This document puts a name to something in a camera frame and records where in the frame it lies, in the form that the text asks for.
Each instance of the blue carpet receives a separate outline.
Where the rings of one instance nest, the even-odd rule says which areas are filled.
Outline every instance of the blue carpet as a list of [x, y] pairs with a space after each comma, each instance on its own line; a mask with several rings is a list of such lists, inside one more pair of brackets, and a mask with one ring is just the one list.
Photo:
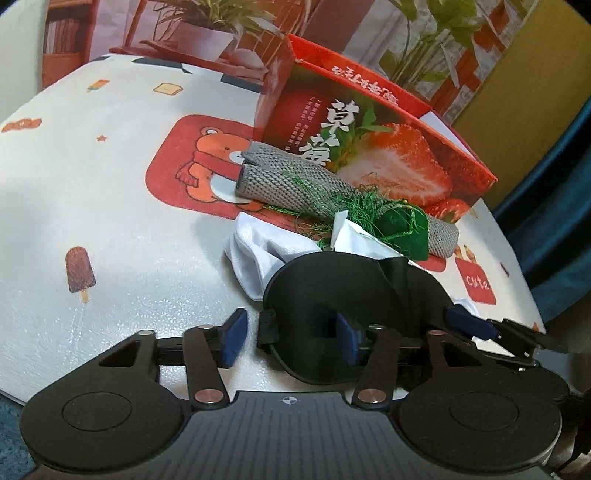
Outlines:
[[0, 395], [0, 480], [18, 480], [34, 466], [18, 429], [21, 408]]

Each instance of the bear's ear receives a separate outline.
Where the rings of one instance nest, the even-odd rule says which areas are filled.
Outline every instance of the bear's ear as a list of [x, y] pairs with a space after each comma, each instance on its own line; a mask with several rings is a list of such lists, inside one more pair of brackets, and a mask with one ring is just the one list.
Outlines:
[[222, 134], [223, 132], [219, 128], [205, 127], [201, 129], [202, 135]]

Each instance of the ribbed gray panel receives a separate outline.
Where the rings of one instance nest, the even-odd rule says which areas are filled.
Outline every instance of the ribbed gray panel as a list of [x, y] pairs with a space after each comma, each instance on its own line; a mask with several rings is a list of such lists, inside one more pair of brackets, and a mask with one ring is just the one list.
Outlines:
[[[285, 400], [288, 397], [295, 402]], [[339, 393], [241, 392], [193, 415], [155, 458], [122, 472], [76, 475], [41, 467], [27, 480], [469, 480], [427, 462], [385, 415], [354, 410]], [[541, 468], [488, 480], [550, 480]]]

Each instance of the black round object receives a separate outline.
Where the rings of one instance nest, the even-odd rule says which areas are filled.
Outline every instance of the black round object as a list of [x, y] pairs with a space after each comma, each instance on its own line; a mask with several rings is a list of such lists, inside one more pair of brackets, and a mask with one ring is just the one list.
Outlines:
[[547, 395], [503, 368], [447, 368], [400, 403], [398, 424], [422, 454], [460, 471], [509, 472], [544, 460], [562, 420]]
[[569, 396], [569, 385], [550, 370], [534, 367], [527, 369], [520, 375], [527, 379], [536, 391], [548, 395], [557, 403], [564, 401]]
[[181, 428], [180, 403], [134, 370], [84, 365], [35, 395], [21, 415], [33, 457], [61, 470], [102, 472], [163, 450]]
[[378, 262], [339, 252], [292, 260], [273, 276], [263, 299], [277, 318], [273, 353], [292, 376], [311, 384], [355, 380], [362, 371], [345, 364], [337, 313], [361, 328], [381, 324], [418, 337], [427, 322], [443, 325], [452, 305], [439, 282], [404, 257]]

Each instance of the black eye mask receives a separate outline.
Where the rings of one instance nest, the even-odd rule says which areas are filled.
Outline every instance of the black eye mask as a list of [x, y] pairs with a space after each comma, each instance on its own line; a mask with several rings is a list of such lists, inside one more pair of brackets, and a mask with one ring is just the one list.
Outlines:
[[349, 367], [343, 358], [338, 315], [363, 328], [380, 324], [419, 338], [441, 329], [452, 306], [441, 284], [406, 257], [308, 254], [282, 267], [267, 285], [257, 346], [306, 383], [354, 381], [363, 367]]

